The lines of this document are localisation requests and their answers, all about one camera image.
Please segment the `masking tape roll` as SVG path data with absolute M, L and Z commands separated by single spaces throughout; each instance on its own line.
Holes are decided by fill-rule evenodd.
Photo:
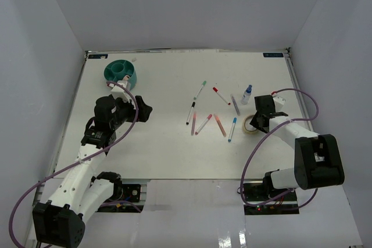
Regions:
M 242 123 L 242 131 L 244 134 L 253 135 L 258 132 L 257 128 L 251 125 L 251 120 L 253 119 L 254 115 L 251 114 L 246 116 Z

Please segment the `grey clear pen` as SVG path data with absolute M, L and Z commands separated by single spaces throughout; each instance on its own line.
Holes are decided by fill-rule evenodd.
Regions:
M 230 94 L 230 97 L 231 97 L 231 100 L 232 100 L 232 103 L 233 103 L 234 109 L 235 109 L 235 111 L 236 111 L 236 114 L 237 114 L 238 116 L 240 116 L 241 113 L 240 113 L 240 110 L 239 110 L 239 108 L 238 108 L 237 102 L 236 102 L 236 100 L 235 100 L 235 98 L 234 98 L 234 95 L 233 95 L 233 94 Z

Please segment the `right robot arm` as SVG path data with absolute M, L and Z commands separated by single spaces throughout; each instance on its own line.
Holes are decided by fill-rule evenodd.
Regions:
M 294 166 L 267 172 L 263 196 L 277 200 L 284 189 L 303 190 L 342 185 L 344 168 L 336 138 L 305 129 L 281 112 L 282 100 L 272 95 L 255 98 L 256 113 L 250 125 L 269 137 L 274 135 L 294 151 Z

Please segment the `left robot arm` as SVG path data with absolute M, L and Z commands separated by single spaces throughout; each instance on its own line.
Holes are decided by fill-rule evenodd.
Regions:
M 123 194 L 121 176 L 115 172 L 96 173 L 116 140 L 116 130 L 125 122 L 146 122 L 152 107 L 141 96 L 136 104 L 121 97 L 96 100 L 94 116 L 84 131 L 74 166 L 67 171 L 57 190 L 33 208 L 35 235 L 39 242 L 59 247 L 78 247 L 88 220 L 107 200 Z

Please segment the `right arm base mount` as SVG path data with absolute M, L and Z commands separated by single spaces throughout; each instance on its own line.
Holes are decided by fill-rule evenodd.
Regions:
M 258 206 L 258 203 L 263 203 L 271 199 L 271 197 L 282 194 L 285 192 L 285 189 L 275 190 L 267 195 L 261 182 L 250 182 L 244 183 L 243 190 L 246 201 L 255 205 L 251 207 L 244 204 L 245 216 L 299 214 L 298 199 L 294 191 L 269 203 Z

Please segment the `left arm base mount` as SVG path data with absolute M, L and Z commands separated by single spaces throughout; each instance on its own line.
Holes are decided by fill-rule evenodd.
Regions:
M 142 185 L 123 184 L 119 193 L 105 201 L 97 212 L 100 213 L 141 213 L 144 201 L 141 199 Z

